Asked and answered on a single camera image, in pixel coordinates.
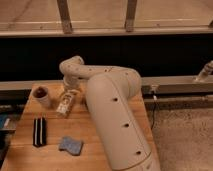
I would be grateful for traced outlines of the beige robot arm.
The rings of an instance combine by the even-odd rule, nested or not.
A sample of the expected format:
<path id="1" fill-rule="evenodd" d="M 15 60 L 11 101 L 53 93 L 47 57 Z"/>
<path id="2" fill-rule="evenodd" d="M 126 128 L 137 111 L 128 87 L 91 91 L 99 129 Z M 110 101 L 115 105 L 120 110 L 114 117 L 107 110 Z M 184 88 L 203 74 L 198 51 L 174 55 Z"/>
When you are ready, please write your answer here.
<path id="1" fill-rule="evenodd" d="M 141 91 L 132 68 L 85 65 L 80 56 L 59 65 L 65 87 L 87 80 L 85 98 L 112 171 L 161 171 L 128 100 Z"/>

